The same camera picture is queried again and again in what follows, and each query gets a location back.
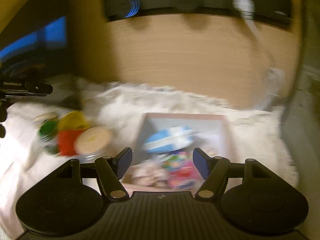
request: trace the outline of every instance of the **green lid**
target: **green lid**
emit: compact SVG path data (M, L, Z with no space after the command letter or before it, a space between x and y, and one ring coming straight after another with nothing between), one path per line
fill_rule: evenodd
M58 122L47 121L40 127L39 137L42 139L52 139L57 135L57 132Z

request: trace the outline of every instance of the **silver screw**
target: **silver screw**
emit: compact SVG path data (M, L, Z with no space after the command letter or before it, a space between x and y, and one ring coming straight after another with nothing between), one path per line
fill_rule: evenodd
M211 190L201 190L198 195L201 198L211 198L214 194Z
M112 198L122 198L125 196L125 192L123 190L114 190L111 191L110 196Z

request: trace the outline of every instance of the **blue and white package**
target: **blue and white package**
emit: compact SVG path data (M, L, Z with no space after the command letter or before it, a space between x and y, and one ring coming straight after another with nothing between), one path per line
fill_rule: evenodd
M161 130L145 141L143 148L148 153L172 152L193 143L193 130L189 126L174 126Z

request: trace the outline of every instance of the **white plug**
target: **white plug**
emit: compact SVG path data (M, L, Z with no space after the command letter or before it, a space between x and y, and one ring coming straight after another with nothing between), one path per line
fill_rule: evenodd
M233 0L233 6L240 12L243 19L253 19L254 3L252 0Z

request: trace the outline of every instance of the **yellow lid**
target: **yellow lid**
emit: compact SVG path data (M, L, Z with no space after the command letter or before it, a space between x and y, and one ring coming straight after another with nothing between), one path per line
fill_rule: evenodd
M74 147L78 154L92 154L103 151L111 140L111 132L103 126L84 131L75 141Z
M66 114L58 125L58 131L86 130L89 128L89 123L86 121L84 114L81 111L72 111Z

